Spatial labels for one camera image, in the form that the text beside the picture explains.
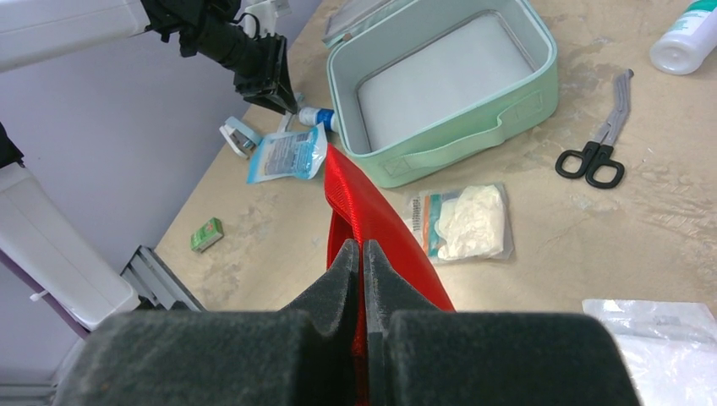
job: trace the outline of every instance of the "red cloth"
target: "red cloth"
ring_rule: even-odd
[[[329,145],[326,157],[326,200],[333,208],[327,266],[336,258],[347,239],[379,242],[393,268],[425,298],[442,310],[454,310],[435,269],[378,189],[363,172],[341,152]],[[366,312],[364,305],[364,264],[359,268],[358,323],[351,348],[356,370],[356,404],[365,406],[368,400],[368,365]]]

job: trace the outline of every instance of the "case handle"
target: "case handle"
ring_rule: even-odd
[[[497,125],[492,129],[467,135],[433,150],[398,156],[384,162],[386,172],[392,176],[401,176],[414,169],[423,167],[444,167],[467,156],[500,145],[509,138],[506,127],[543,110],[542,91],[534,91],[498,114]]]

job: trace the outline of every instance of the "table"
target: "table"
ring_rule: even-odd
[[[580,311],[583,299],[611,298],[703,302],[717,315],[717,55],[689,76],[653,68],[648,50],[686,1],[646,1],[534,0],[559,47],[556,113],[504,145],[383,190],[400,209],[404,194],[422,189],[505,184],[513,257],[436,268],[457,309]],[[293,88],[312,106],[331,105],[320,39],[340,3],[325,0],[289,52]],[[627,167],[622,184],[598,190],[559,177],[556,158],[581,149],[605,120],[611,81],[626,68],[635,71],[632,115],[613,155]],[[244,121],[269,133],[280,117],[251,107]],[[156,247],[209,310],[279,309],[326,269],[322,176],[247,185],[247,169],[225,146]],[[210,217],[226,237],[196,254],[189,236]]]

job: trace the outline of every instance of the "bottle with green label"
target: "bottle with green label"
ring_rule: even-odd
[[[717,47],[717,0],[694,0],[650,49],[653,65],[668,74],[691,74]]]

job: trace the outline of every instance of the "scissors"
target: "scissors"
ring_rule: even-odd
[[[625,167],[611,160],[610,156],[614,150],[612,146],[630,114],[630,79],[634,75],[632,69],[628,69],[615,78],[615,108],[600,126],[595,137],[585,144],[583,150],[567,150],[560,154],[556,162],[556,172],[563,178],[577,179],[584,175],[588,184],[598,189],[613,189],[620,183],[625,175]],[[568,172],[563,167],[571,156],[581,161],[580,168],[576,172]],[[602,167],[612,167],[617,171],[610,182],[600,182],[595,178],[595,174]]]

